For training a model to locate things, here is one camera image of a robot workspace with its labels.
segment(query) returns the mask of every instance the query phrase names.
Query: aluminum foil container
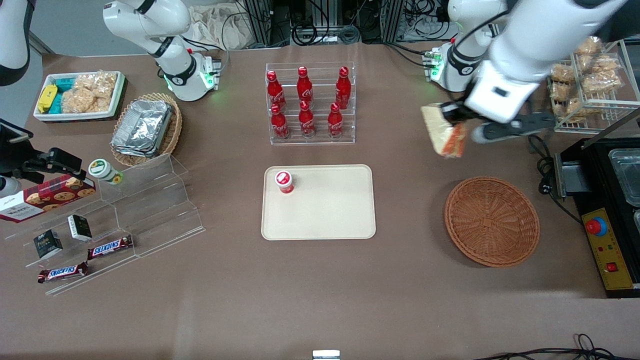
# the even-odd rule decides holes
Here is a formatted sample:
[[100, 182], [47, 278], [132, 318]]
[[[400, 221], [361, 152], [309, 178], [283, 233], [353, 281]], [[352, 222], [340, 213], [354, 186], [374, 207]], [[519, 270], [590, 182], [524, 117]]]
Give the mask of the aluminum foil container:
[[157, 156], [171, 113], [171, 105], [164, 101], [134, 101], [113, 135], [111, 146], [122, 154]]

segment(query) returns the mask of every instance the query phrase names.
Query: small black box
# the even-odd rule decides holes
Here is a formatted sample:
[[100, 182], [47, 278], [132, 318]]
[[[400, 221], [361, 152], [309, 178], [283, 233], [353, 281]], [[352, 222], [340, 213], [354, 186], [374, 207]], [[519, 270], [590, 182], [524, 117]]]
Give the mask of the small black box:
[[62, 250], [62, 243], [60, 243], [58, 234], [53, 230], [47, 230], [44, 234], [38, 235], [37, 238], [33, 239], [33, 243], [36, 245], [40, 259], [50, 258]]
[[72, 238], [81, 241], [91, 240], [91, 229], [89, 229], [89, 222], [85, 218], [79, 215], [70, 215], [67, 220]]

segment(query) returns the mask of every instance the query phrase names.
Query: teal package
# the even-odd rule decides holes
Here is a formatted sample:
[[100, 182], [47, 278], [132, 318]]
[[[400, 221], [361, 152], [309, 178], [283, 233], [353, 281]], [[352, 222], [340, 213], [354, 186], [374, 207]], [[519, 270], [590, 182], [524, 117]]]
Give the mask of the teal package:
[[56, 79], [56, 86], [58, 87], [58, 91], [65, 92], [67, 90], [70, 90], [74, 86], [75, 81], [76, 79], [74, 78]]
[[53, 98], [53, 103], [49, 109], [50, 114], [62, 114], [62, 94], [56, 95]]

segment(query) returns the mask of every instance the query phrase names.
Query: yellow panel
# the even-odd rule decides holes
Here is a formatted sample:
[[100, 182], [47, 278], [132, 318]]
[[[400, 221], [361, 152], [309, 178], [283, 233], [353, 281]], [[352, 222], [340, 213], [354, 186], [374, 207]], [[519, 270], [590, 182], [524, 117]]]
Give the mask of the yellow panel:
[[[620, 247], [611, 230], [611, 223], [607, 212], [604, 211], [604, 208], [592, 211], [582, 216], [582, 222], [586, 227], [587, 222], [595, 217], [602, 218], [607, 224], [607, 233], [603, 236], [595, 236], [587, 232], [589, 243], [591, 244], [591, 251], [593, 251], [593, 255], [595, 256], [605, 289], [632, 289], [633, 282], [631, 281], [631, 275], [629, 275], [627, 264], [622, 254], [620, 254]], [[610, 272], [607, 270], [607, 264], [611, 263], [614, 263], [618, 267], [618, 271]]]

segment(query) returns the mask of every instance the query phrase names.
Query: cookie box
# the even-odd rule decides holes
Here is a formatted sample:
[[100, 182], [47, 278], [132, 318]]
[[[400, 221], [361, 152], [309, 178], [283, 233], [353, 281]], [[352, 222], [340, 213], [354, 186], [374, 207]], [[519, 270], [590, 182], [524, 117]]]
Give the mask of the cookie box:
[[[48, 114], [41, 113], [38, 109], [38, 104], [36, 101], [36, 106], [33, 109], [33, 116], [48, 124], [56, 123], [56, 122], [85, 122], [85, 121], [101, 121], [101, 120], [116, 120], [117, 115], [120, 114], [120, 108], [122, 107], [122, 98], [124, 97], [124, 89], [126, 88], [127, 79], [120, 71], [112, 71], [118, 74], [116, 78], [116, 85], [113, 89], [113, 94], [111, 94], [111, 102], [109, 104], [109, 109], [107, 111], [100, 111], [96, 113], [62, 113], [62, 114]], [[94, 74], [94, 72], [70, 72], [67, 74], [51, 74], [47, 75], [44, 79], [44, 84], [42, 85], [42, 89], [38, 94], [38, 99], [40, 98], [40, 94], [44, 91], [47, 85], [55, 84], [57, 79], [75, 79], [78, 75], [83, 74]]]
[[62, 175], [0, 199], [0, 218], [12, 222], [25, 221], [94, 193], [93, 181]]

